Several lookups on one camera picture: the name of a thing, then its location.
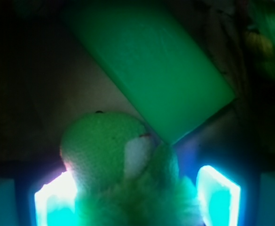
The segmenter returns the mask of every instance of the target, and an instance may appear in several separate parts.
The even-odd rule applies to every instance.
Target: white felt patch
[[[125,178],[137,177],[149,162],[153,144],[149,137],[138,137],[125,146]]]

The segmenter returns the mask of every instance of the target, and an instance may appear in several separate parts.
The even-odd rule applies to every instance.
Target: toy
[[[164,144],[154,149],[142,123],[124,113],[87,114],[72,124],[61,156],[78,188],[77,224],[203,225],[175,152]]]
[[[258,71],[275,81],[275,1],[251,0],[249,15],[253,24],[245,44],[256,57]]]

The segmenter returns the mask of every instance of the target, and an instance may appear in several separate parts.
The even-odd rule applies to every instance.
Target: green plush toy
[[[176,154],[164,144],[155,149],[130,115],[85,115],[65,132],[61,156],[78,188],[77,225],[203,225],[196,190],[179,178]]]

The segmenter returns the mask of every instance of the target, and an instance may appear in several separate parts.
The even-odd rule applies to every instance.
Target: blue glowing light
[[[74,224],[77,187],[70,172],[64,172],[35,193],[37,226]]]
[[[198,197],[207,226],[237,226],[241,188],[211,166],[197,175]]]

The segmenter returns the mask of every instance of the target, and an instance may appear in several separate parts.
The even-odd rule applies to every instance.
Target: green rectangular block
[[[176,143],[235,98],[159,4],[79,2],[66,8],[62,19],[166,143]]]

